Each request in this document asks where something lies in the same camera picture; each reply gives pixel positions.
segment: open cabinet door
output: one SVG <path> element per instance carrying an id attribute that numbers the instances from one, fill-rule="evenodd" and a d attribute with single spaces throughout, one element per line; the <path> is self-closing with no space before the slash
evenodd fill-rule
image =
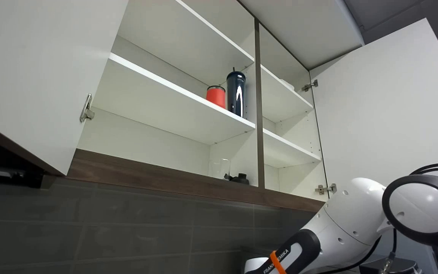
<path id="1" fill-rule="evenodd" d="M 311 71 L 328 184 L 438 162 L 438 40 L 426 19 Z"/>
<path id="2" fill-rule="evenodd" d="M 0 145 L 66 174 L 127 0 L 0 1 Z"/>

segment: white shelf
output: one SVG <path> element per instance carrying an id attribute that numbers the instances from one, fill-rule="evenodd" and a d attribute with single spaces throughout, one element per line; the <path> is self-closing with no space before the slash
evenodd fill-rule
<path id="1" fill-rule="evenodd" d="M 317 155 L 263 129 L 265 164 L 281 168 L 320 161 Z"/>
<path id="2" fill-rule="evenodd" d="M 308 113 L 313 106 L 261 65 L 263 116 L 274 123 Z"/>
<path id="3" fill-rule="evenodd" d="M 181 0 L 130 1 L 118 35 L 208 85 L 254 62 Z"/>
<path id="4" fill-rule="evenodd" d="M 254 123 L 113 53 L 92 106 L 208 145 L 255 128 Z"/>

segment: orange band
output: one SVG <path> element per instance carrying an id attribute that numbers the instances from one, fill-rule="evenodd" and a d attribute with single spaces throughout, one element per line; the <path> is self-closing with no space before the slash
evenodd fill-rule
<path id="1" fill-rule="evenodd" d="M 276 257 L 275 252 L 276 252 L 276 250 L 273 250 L 273 251 L 271 252 L 271 254 L 270 254 L 271 262 L 272 262 L 273 265 L 275 266 L 276 270 L 278 270 L 278 273 L 279 273 L 279 274 L 287 274 L 287 273 L 285 272 L 285 269 L 283 269 L 283 267 L 281 266 L 280 261 L 279 261 L 278 258 Z"/>

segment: clear glass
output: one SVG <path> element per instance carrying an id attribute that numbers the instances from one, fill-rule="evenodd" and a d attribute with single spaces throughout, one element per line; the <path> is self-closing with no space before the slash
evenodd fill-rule
<path id="1" fill-rule="evenodd" d="M 209 160 L 209 176 L 229 180 L 231 161 L 229 159 Z"/>

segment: tile wall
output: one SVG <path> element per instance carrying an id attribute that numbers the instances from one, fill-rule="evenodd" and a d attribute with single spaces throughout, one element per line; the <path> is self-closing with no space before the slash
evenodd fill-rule
<path id="1" fill-rule="evenodd" d="M 238 274 L 313 213 L 58 179 L 0 185 L 0 274 Z"/>

